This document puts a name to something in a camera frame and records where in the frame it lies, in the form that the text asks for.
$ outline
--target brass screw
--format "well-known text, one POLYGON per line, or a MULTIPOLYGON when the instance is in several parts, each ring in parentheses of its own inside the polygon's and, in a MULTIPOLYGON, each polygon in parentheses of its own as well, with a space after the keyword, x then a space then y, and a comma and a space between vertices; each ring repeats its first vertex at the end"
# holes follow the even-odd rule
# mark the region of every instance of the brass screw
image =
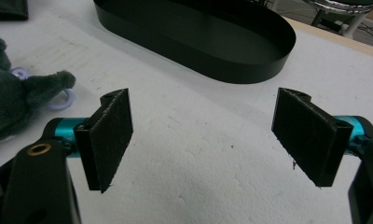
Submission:
POLYGON ((39 155, 42 155, 48 152, 51 148, 52 146, 48 143, 38 144, 38 145, 30 147, 29 150, 27 150, 27 155, 39 156, 39 155))

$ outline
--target black object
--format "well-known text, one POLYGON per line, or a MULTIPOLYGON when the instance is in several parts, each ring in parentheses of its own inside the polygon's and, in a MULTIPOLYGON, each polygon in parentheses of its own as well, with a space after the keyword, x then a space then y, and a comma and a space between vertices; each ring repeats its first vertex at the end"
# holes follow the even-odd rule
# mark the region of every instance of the black object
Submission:
POLYGON ((317 187, 330 187, 352 125, 334 119, 303 92, 279 89, 272 130, 317 187))
POLYGON ((29 19, 27 0, 0 0, 0 21, 29 19))
POLYGON ((354 121, 335 119, 312 104, 309 95, 279 88, 272 130, 319 187, 332 185, 342 154, 352 149, 362 161, 349 190, 352 222, 373 224, 373 125, 350 118, 354 121), (352 130, 357 125, 363 129, 360 135, 352 130))
POLYGON ((276 76, 296 42, 281 16, 246 0, 94 2, 109 31, 224 82, 276 76))
POLYGON ((101 102, 74 130, 58 132, 67 119, 53 119, 37 142, 0 167, 0 223, 81 222, 66 156, 78 150, 90 189, 104 192, 131 140, 128 90, 107 93, 101 102))

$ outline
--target white surface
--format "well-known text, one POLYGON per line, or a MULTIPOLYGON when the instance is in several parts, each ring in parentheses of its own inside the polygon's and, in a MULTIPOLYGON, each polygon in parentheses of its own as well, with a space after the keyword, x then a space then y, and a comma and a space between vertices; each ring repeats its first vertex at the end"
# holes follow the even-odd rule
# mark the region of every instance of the white surface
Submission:
POLYGON ((103 94, 129 88, 134 134, 111 187, 88 191, 69 160, 83 223, 351 223, 347 191, 359 160, 344 157, 318 189, 271 132, 279 87, 304 91, 333 115, 373 123, 373 58, 297 32, 283 71, 254 85, 222 83, 105 30, 92 1, 29 1, 27 22, 0 22, 13 66, 69 70, 76 100, 45 109, 0 143, 0 165, 52 118, 89 117, 103 94))

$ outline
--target oval black tray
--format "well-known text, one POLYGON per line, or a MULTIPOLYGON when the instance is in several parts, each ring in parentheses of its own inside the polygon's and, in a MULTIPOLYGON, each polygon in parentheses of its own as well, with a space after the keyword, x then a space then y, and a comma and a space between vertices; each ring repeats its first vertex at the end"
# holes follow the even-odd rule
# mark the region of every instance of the oval black tray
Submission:
POLYGON ((246 0, 94 2, 109 31, 224 82, 276 76, 296 42, 286 20, 246 0))

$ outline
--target white tabletop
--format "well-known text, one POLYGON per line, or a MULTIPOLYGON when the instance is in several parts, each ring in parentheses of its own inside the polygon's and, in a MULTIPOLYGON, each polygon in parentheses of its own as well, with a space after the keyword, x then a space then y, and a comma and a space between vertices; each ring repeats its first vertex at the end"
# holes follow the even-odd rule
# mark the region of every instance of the white tabletop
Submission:
POLYGON ((334 186, 316 188, 270 128, 279 87, 373 123, 373 56, 296 27, 277 77, 227 84, 105 30, 92 1, 30 0, 29 9, 28 21, 0 21, 12 65, 72 72, 76 99, 1 142, 0 166, 51 119, 89 117, 105 93, 130 90, 134 134, 114 186, 89 191, 81 161, 68 160, 83 223, 352 223, 347 192, 360 161, 345 156, 334 186))

